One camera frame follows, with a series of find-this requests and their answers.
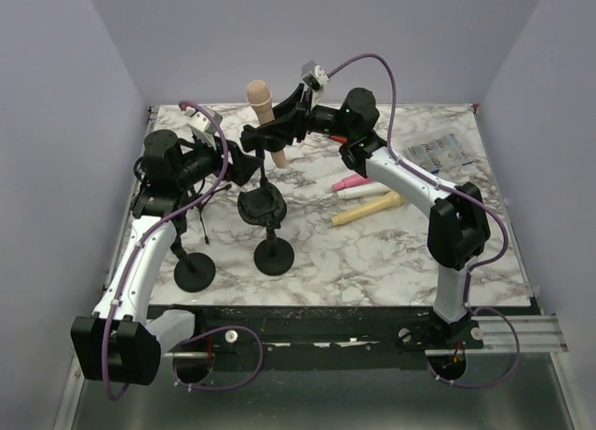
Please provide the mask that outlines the black tripod shock-mount stand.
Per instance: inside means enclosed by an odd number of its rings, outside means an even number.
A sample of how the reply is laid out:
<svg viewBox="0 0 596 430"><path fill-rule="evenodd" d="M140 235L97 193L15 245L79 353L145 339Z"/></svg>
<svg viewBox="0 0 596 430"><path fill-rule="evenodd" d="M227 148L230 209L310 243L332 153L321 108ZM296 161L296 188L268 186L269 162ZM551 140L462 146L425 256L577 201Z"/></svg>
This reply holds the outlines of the black tripod shock-mount stand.
<svg viewBox="0 0 596 430"><path fill-rule="evenodd" d="M212 194L208 195L201 203L188 210L186 213L187 231L188 235L197 235L196 239L200 239L205 245L210 244L210 232L207 225L207 218L209 217L209 210L216 199L222 195L227 194L232 188L231 182L223 182L220 184ZM189 191L190 200L195 201L208 191L208 184L206 179L202 179L199 183L192 186Z"/></svg>

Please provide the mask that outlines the peach microphone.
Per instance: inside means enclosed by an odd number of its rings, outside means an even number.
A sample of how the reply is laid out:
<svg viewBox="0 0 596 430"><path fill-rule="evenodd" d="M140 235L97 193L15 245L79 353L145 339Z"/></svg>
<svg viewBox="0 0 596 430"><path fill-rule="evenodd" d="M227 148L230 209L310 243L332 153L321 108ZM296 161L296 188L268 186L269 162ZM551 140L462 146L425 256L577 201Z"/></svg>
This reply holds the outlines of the peach microphone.
<svg viewBox="0 0 596 430"><path fill-rule="evenodd" d="M275 119L272 94L265 81L250 81L247 84L246 94L247 102L251 109L255 112L261 126Z"/></svg>

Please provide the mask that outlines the tall black round-base stand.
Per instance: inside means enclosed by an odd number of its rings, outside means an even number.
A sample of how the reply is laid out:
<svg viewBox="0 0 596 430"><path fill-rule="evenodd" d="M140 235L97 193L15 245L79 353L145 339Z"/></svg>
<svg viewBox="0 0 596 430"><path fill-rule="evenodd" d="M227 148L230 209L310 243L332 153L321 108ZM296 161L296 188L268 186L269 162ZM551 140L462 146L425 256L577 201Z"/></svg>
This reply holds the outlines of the tall black round-base stand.
<svg viewBox="0 0 596 430"><path fill-rule="evenodd" d="M239 216L249 225L258 225L267 230L279 229L287 214L287 204L279 189L266 177L264 137L257 132L257 128L247 125L240 134L240 142L245 152L255 152L259 160L260 180L257 188L239 193Z"/></svg>

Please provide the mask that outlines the black shock-mount round-base stand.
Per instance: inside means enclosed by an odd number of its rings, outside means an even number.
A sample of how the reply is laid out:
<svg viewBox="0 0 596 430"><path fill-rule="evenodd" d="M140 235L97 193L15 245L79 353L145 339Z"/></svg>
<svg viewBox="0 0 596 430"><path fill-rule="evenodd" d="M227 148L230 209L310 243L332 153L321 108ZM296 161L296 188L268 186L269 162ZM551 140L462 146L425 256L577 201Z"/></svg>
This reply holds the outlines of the black shock-mount round-base stand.
<svg viewBox="0 0 596 430"><path fill-rule="evenodd" d="M291 244L287 240L277 237L276 230L265 229L266 237L259 243L253 254L256 268L269 276L287 273L294 262Z"/></svg>

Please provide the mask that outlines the pink microphone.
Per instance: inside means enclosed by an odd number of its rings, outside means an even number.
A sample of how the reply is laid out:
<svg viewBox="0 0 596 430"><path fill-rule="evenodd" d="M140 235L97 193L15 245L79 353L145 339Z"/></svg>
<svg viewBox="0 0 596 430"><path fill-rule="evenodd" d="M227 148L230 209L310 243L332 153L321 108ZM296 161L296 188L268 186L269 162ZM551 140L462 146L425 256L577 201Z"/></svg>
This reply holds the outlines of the pink microphone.
<svg viewBox="0 0 596 430"><path fill-rule="evenodd" d="M353 174L334 183L332 185L332 190L334 192L339 192L344 189L361 186L363 184L369 183L370 181L371 180L369 178L362 177L359 174Z"/></svg>

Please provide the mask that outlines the black clip round-base stand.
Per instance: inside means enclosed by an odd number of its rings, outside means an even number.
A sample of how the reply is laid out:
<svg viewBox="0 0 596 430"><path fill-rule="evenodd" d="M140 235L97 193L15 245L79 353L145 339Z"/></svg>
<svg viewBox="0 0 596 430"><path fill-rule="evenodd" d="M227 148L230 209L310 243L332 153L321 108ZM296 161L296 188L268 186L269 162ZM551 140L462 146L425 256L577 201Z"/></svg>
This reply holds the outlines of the black clip round-base stand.
<svg viewBox="0 0 596 430"><path fill-rule="evenodd" d="M197 293L210 286L216 275L216 267L212 258L201 252L187 253L183 247L182 235L187 230L186 219L173 219L176 236L170 251L177 258L174 267L174 281L179 289Z"/></svg>

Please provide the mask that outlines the white grey-headed microphone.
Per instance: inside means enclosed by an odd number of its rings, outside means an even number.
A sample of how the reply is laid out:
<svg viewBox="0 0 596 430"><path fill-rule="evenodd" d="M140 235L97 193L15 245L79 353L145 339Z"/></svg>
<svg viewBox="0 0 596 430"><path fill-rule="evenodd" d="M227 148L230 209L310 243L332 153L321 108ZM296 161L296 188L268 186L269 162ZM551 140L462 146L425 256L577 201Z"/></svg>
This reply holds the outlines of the white grey-headed microphone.
<svg viewBox="0 0 596 430"><path fill-rule="evenodd" d="M390 188L379 182L363 184L356 187L346 188L338 191L336 194L340 199L350 200L362 197L384 195L390 191Z"/></svg>

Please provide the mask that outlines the beige microphone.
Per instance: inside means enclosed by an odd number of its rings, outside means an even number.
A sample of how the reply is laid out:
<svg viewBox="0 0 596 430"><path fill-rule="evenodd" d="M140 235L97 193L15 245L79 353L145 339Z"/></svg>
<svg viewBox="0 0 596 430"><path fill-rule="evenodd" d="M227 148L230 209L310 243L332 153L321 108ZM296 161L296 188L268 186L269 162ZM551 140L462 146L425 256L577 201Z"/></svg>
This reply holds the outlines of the beige microphone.
<svg viewBox="0 0 596 430"><path fill-rule="evenodd" d="M374 213L388 208L399 207L401 204L402 199L399 194L395 192L388 192L379 198L337 214L336 216L332 217L332 225L344 225L364 217L371 216Z"/></svg>

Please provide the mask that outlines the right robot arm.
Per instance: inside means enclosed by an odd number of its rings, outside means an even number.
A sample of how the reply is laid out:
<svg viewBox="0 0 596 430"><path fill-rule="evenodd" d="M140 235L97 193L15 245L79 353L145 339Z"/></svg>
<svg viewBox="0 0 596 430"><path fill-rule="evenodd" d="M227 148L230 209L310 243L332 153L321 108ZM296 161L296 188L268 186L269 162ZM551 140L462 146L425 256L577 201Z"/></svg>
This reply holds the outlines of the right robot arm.
<svg viewBox="0 0 596 430"><path fill-rule="evenodd" d="M389 141L374 130L379 112L370 90L351 89L338 109L314 106L312 98L312 89L299 85L286 100L274 104L266 82L248 84L247 100L260 123L256 131L264 148L279 164L284 146L302 141L309 132L344 137L340 155L349 169L403 195L427 217L427 248L439 267L433 304L439 318L429 323L428 336L438 347L452 346L462 337L458 321L467 314L467 271L490 236L479 189L436 178L392 156Z"/></svg>

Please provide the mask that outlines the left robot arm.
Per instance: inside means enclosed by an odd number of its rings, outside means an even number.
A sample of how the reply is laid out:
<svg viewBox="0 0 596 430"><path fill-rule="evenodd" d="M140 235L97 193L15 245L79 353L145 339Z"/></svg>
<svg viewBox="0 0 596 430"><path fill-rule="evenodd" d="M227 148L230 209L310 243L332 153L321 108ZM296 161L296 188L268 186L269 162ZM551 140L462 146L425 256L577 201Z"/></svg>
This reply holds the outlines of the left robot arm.
<svg viewBox="0 0 596 430"><path fill-rule="evenodd" d="M174 309L148 318L151 293L169 252L179 259L184 275L213 279L213 261L201 253L188 254L182 246L187 210L207 199L195 194L194 187L209 175L217 183L242 186L262 163L234 141L185 141L167 129L150 133L143 146L134 166L141 184L130 207L122 260L92 314L77 317L71 326L80 367L92 381L148 385L169 350L180 344L195 351L205 343L207 330L191 312Z"/></svg>

